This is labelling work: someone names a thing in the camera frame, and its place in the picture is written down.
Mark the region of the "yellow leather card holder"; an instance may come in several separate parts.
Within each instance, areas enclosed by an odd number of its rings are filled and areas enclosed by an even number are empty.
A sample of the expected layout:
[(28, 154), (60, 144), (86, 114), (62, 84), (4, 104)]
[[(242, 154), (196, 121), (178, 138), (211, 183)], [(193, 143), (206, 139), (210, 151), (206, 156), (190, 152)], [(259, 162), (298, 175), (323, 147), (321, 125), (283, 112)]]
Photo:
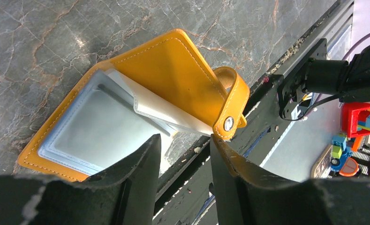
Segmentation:
[(250, 90), (231, 67), (212, 69), (185, 31), (174, 29), (94, 65), (18, 157), (18, 164), (83, 181), (159, 134), (231, 139), (246, 126)]

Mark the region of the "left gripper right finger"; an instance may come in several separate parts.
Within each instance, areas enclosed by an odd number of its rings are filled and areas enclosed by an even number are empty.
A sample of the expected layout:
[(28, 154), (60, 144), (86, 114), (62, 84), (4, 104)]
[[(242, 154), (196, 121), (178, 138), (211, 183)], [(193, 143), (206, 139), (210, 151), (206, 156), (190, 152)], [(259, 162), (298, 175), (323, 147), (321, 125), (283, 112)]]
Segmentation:
[(292, 181), (215, 135), (210, 154), (220, 225), (370, 225), (370, 178)]

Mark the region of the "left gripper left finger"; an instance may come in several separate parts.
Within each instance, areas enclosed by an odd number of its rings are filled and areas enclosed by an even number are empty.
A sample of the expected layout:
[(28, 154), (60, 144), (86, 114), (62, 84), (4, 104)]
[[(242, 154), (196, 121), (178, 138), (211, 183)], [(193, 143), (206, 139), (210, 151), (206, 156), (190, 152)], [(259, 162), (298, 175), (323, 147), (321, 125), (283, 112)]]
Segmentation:
[(55, 175), (0, 175), (0, 225), (150, 225), (161, 137), (82, 182)]

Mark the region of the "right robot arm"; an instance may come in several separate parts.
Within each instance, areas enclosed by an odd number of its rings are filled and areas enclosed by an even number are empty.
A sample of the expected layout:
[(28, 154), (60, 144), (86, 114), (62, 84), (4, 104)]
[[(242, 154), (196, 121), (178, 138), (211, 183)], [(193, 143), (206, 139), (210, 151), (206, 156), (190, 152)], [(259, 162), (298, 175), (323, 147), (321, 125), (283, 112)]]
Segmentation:
[(304, 115), (324, 103), (370, 102), (370, 45), (351, 61), (323, 59), (320, 50), (326, 49), (323, 38), (308, 52), (278, 87), (279, 116), (292, 121), (288, 106), (300, 103), (307, 93), (328, 97), (309, 106)]

